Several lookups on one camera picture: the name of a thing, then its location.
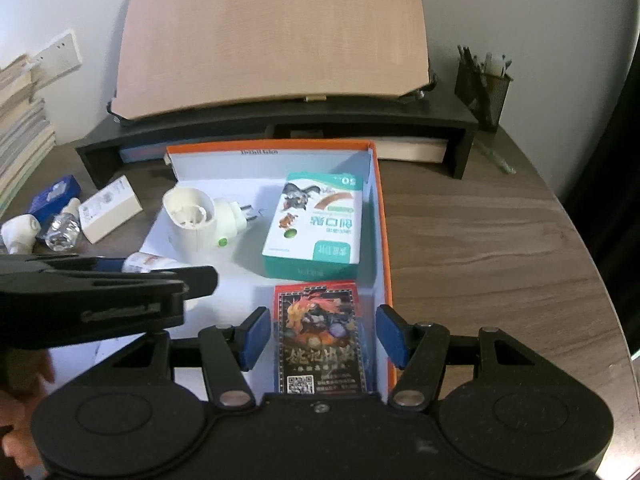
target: black curtain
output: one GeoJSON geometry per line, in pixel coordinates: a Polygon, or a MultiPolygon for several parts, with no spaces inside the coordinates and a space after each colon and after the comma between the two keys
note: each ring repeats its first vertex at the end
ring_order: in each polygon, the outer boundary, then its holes
{"type": "Polygon", "coordinates": [[[604,280],[631,352],[640,349],[640,48],[595,152],[564,207],[604,280]]]}

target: metal screw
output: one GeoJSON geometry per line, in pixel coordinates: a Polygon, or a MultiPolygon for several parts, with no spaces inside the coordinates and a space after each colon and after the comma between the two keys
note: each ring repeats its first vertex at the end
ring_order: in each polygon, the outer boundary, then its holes
{"type": "Polygon", "coordinates": [[[242,390],[229,390],[220,395],[220,403],[228,408],[240,408],[251,401],[251,396],[242,390]]]}
{"type": "Polygon", "coordinates": [[[326,413],[331,409],[331,407],[326,402],[317,402],[314,404],[314,411],[316,413],[326,413]]]}
{"type": "Polygon", "coordinates": [[[401,390],[394,395],[394,402],[398,406],[415,408],[424,402],[424,394],[417,390],[401,390]]]}

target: wood grain surface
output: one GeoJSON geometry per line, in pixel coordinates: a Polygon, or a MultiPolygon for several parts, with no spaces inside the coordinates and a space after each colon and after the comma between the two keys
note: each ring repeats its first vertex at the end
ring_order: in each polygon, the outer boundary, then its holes
{"type": "MultiPolygon", "coordinates": [[[[640,470],[638,386],[616,314],[558,200],[503,132],[494,148],[516,175],[503,174],[475,149],[462,181],[437,165],[380,162],[394,307],[411,322],[442,323],[454,334],[499,326],[599,393],[615,421],[599,474],[631,478],[640,470]]],[[[23,213],[65,171],[75,174],[84,196],[95,191],[72,148],[55,148],[6,218],[23,213]]],[[[126,175],[144,212],[94,246],[84,240],[82,253],[137,250],[174,184],[159,161],[126,175]]],[[[465,367],[448,372],[443,393],[469,378],[465,367]]]]}
{"type": "Polygon", "coordinates": [[[130,0],[112,110],[327,94],[399,96],[428,83],[422,0],[130,0]]]}

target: clear liquid bottle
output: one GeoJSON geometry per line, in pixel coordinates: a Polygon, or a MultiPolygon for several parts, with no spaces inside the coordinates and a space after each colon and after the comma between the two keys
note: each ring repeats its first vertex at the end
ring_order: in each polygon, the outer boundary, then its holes
{"type": "Polygon", "coordinates": [[[68,251],[76,246],[80,234],[79,206],[80,201],[77,198],[72,198],[54,217],[44,238],[47,247],[52,251],[68,251]]]}

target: qr code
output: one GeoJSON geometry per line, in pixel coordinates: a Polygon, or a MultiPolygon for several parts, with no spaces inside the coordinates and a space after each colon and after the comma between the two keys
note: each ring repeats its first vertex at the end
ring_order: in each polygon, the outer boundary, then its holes
{"type": "Polygon", "coordinates": [[[314,394],[313,375],[291,375],[287,377],[288,394],[314,394]]]}

